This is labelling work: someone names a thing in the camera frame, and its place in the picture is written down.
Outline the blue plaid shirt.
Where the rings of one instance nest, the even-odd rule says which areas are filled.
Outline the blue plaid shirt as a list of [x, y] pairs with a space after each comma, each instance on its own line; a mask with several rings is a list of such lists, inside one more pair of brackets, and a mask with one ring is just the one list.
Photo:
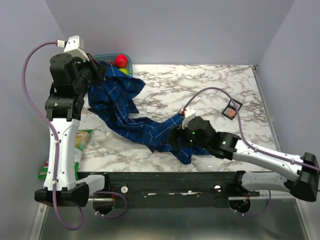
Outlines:
[[167, 139], [171, 129], [180, 125], [183, 117], [175, 114], [163, 122], [148, 117], [132, 117], [139, 111], [133, 99], [142, 91], [145, 82], [139, 78], [125, 75], [106, 61], [99, 61], [106, 66], [105, 81], [93, 84], [88, 90], [90, 111], [102, 119], [114, 132], [133, 143], [145, 145], [151, 152], [170, 152], [182, 164], [188, 165], [193, 155], [209, 155], [201, 147], [180, 146], [175, 150]]

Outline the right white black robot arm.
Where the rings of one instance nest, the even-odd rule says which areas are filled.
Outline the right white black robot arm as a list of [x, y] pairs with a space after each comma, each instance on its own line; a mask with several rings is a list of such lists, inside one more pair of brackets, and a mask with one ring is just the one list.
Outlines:
[[290, 193], [306, 202], [315, 202], [320, 182], [320, 167], [314, 154], [302, 156], [261, 147], [240, 136], [216, 131], [208, 120], [199, 116], [184, 120], [170, 131], [168, 142], [174, 149], [196, 147], [219, 158], [245, 162], [266, 169], [245, 172], [230, 183], [230, 191], [241, 196], [260, 190]]

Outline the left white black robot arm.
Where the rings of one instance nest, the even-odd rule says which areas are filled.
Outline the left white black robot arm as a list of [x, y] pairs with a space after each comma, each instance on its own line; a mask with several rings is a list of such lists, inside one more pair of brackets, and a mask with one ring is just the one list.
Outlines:
[[90, 54], [83, 60], [60, 53], [49, 62], [53, 82], [45, 102], [44, 118], [50, 130], [48, 170], [43, 187], [35, 191], [34, 199], [47, 206], [85, 207], [91, 194], [104, 198], [111, 191], [111, 185], [103, 176], [77, 180], [74, 169], [84, 97], [91, 85], [105, 81], [108, 68]]

